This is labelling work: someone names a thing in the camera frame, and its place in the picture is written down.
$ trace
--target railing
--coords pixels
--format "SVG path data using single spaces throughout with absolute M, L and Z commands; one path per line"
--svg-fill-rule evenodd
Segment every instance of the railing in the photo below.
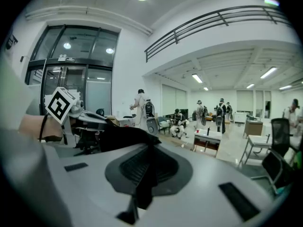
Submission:
M 250 5 L 220 9 L 193 18 L 162 36 L 144 51 L 146 62 L 168 46 L 174 43 L 178 44 L 180 40 L 197 32 L 220 25 L 229 26 L 231 23 L 243 21 L 271 21 L 274 24 L 282 23 L 291 26 L 283 12 L 278 8 Z

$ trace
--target person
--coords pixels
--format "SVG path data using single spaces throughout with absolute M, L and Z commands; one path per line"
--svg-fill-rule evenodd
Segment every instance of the person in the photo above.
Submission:
M 134 99 L 134 105 L 130 107 L 131 110 L 137 108 L 135 128 L 140 128 L 144 131 L 147 131 L 146 118 L 143 113 L 146 100 L 148 100 L 148 96 L 146 96 L 143 89 L 139 89 Z
M 296 108 L 300 108 L 298 99 L 294 99 L 292 104 L 284 109 L 283 111 L 283 118 L 286 118 L 289 120 L 289 131 L 290 134 L 294 134 L 295 128 L 297 126 L 297 117 L 295 115 Z
M 225 133 L 225 115 L 226 115 L 226 106 L 224 105 L 224 99 L 220 99 L 219 107 L 217 107 L 217 117 L 218 117 L 218 111 L 222 111 L 222 134 Z M 217 127 L 217 132 L 220 132 L 220 126 Z
M 197 107 L 197 110 L 196 110 L 196 125 L 195 125 L 195 128 L 196 129 L 202 129 L 203 128 L 202 123 L 201 123 L 202 113 L 203 113 L 202 101 L 199 100 L 197 102 L 197 104 L 198 104 L 198 107 Z
M 226 118 L 227 120 L 229 120 L 230 118 L 230 114 L 232 114 L 232 106 L 230 105 L 229 102 L 227 102 L 227 108 L 226 108 Z
M 173 120 L 174 125 L 171 127 L 170 132 L 172 134 L 172 137 L 177 136 L 178 139 L 180 140 L 181 136 L 184 132 L 183 124 L 186 122 L 186 119 L 185 119 L 184 115 L 180 113 L 180 110 L 176 109 L 172 120 Z

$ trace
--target sign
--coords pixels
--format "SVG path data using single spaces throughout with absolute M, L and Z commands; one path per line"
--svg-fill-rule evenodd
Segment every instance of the sign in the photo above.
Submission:
M 75 62 L 76 58 L 75 57 L 66 57 L 66 62 Z
M 46 110 L 62 125 L 67 113 L 76 102 L 77 99 L 67 89 L 57 87 Z

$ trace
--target metal railing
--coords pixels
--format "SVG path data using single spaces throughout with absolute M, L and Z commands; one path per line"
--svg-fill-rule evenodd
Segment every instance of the metal railing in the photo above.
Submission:
M 229 26 L 231 23 L 244 21 L 270 21 L 274 24 L 282 23 L 291 26 L 286 16 L 278 8 L 248 5 L 220 9 L 193 18 L 162 36 L 144 51 L 146 62 L 168 46 L 174 43 L 178 44 L 180 40 L 190 35 L 208 28 L 221 25 Z

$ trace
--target cable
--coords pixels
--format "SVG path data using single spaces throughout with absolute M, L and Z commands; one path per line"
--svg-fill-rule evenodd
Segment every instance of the cable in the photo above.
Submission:
M 44 118 L 43 118 L 43 120 L 42 120 L 41 129 L 40 129 L 40 134 L 39 134 L 39 142 L 41 142 L 41 139 L 42 139 L 42 133 L 43 133 L 43 129 L 44 129 L 46 120 L 47 120 L 47 114 L 44 115 Z

